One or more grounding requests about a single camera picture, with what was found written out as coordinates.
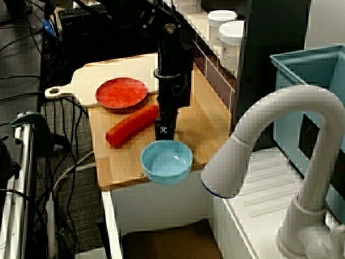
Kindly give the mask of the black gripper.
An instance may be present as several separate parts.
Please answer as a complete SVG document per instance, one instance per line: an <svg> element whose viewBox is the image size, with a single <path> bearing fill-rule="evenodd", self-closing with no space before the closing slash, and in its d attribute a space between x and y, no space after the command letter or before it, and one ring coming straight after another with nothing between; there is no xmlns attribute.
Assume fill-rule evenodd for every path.
<svg viewBox="0 0 345 259"><path fill-rule="evenodd" d="M157 76L160 117L155 119L155 139L173 140L178 109L189 107L191 98L190 76Z"/></svg>

